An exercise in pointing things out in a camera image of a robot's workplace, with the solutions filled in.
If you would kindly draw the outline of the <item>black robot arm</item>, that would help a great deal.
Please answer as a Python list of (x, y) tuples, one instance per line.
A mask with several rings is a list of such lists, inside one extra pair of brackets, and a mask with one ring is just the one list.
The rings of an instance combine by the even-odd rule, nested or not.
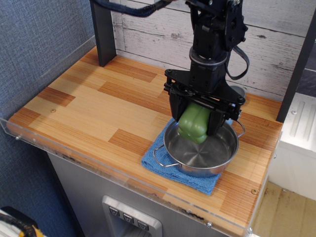
[(248, 30), (240, 0), (188, 0), (194, 32), (189, 71), (166, 70), (165, 90), (172, 117), (179, 121), (189, 102), (211, 110), (207, 134), (215, 135), (228, 119), (238, 120), (245, 98), (226, 82), (231, 51), (248, 64), (238, 47)]

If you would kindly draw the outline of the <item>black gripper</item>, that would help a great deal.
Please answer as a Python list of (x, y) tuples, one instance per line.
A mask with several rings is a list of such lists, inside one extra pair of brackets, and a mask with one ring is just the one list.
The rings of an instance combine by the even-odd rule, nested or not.
[(169, 94), (172, 117), (179, 121), (188, 102), (194, 102), (210, 109), (207, 135), (216, 135), (225, 120), (240, 118), (245, 98), (228, 86), (226, 75), (238, 80), (245, 75), (231, 76), (228, 71), (230, 52), (224, 52), (217, 59), (204, 58), (190, 49), (189, 71), (168, 69), (164, 90)]

